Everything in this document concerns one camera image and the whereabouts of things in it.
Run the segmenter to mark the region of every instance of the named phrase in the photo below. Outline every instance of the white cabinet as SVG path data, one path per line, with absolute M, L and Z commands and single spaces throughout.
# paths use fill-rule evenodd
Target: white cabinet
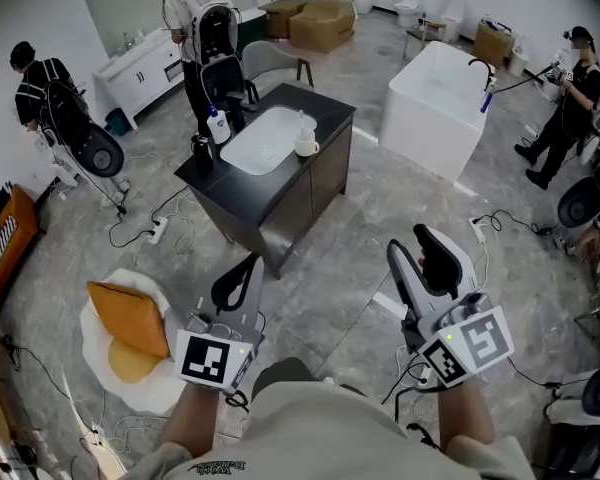
M 127 56 L 133 56 L 129 62 L 125 62 Z M 102 78 L 133 129 L 138 128 L 134 117 L 141 110 L 184 80 L 182 74 L 172 80 L 167 76 L 167 69 L 178 61 L 179 47 L 169 39 L 155 44 L 142 55 L 131 50 L 117 59 L 115 65 L 124 67 L 115 74 L 110 74 L 112 68 L 107 68 L 110 76 Z

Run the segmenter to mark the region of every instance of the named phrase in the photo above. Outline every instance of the white t-shirt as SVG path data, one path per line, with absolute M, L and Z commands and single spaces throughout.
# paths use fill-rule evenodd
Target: white t-shirt
M 233 7 L 231 0 L 166 0 L 164 3 L 164 18 L 167 26 L 172 30 L 181 30 L 183 34 L 186 34 L 197 10 L 211 2 L 226 2 L 229 7 Z M 181 48 L 181 50 L 182 60 L 191 62 L 193 59 L 186 52 L 186 48 Z
M 520 445 L 454 438 L 447 455 L 409 441 L 373 401 L 321 382 L 279 382 L 251 405 L 242 440 L 192 459 L 169 443 L 124 480 L 534 480 Z

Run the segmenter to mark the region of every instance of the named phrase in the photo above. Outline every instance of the mug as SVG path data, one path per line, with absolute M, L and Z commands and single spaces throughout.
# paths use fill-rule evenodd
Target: mug
M 296 140 L 296 154 L 302 157 L 315 155 L 320 151 L 320 144 L 315 140 Z

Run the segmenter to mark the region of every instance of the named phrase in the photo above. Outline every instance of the cardboard box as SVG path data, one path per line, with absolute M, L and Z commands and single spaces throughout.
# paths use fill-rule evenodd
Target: cardboard box
M 490 26 L 481 22 L 478 25 L 478 32 L 471 54 L 487 64 L 491 64 L 496 69 L 500 69 L 504 64 L 504 58 L 509 55 L 512 47 L 513 36 L 493 30 Z
M 329 53 L 351 39 L 355 21 L 351 0 L 310 0 L 289 20 L 290 42 L 296 48 Z
M 289 18 L 302 12 L 307 0 L 276 0 L 260 7 L 267 13 L 267 36 L 289 39 Z

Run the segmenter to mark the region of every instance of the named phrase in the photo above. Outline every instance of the black t-shirt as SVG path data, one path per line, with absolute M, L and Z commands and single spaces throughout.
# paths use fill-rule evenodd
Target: black t-shirt
M 587 71 L 590 66 L 583 66 L 583 61 L 579 61 L 573 68 L 573 85 L 588 99 L 596 103 L 600 98 L 600 71 L 591 69 L 589 74 Z M 590 110 L 585 109 L 576 99 L 567 94 L 563 108 L 564 127 L 569 135 L 581 137 L 589 132 L 593 114 Z
M 44 124 L 41 117 L 42 106 L 45 98 L 44 89 L 51 81 L 58 79 L 69 82 L 71 75 L 58 59 L 35 61 L 22 77 L 22 83 L 16 93 L 16 108 L 20 123 L 26 125 L 31 121 Z

